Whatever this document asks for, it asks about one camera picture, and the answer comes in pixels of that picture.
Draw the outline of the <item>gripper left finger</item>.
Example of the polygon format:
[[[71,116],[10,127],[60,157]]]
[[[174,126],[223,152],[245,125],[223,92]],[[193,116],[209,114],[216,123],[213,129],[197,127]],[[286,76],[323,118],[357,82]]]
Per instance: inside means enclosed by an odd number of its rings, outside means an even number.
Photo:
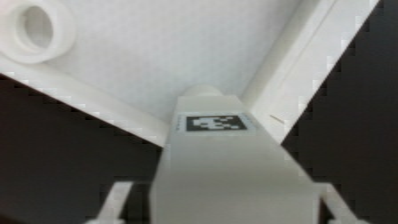
[[[104,198],[103,206],[97,212],[97,216],[85,224],[124,224],[126,221],[120,218],[122,208],[127,200],[127,195],[133,187],[131,181],[115,182],[110,188],[110,192]]]

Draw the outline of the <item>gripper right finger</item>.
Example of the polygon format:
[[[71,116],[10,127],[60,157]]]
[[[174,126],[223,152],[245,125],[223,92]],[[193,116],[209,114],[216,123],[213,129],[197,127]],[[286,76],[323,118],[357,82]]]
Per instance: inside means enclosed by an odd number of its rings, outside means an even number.
[[[339,194],[323,192],[319,196],[334,216],[326,224],[369,224],[366,220],[357,218]]]

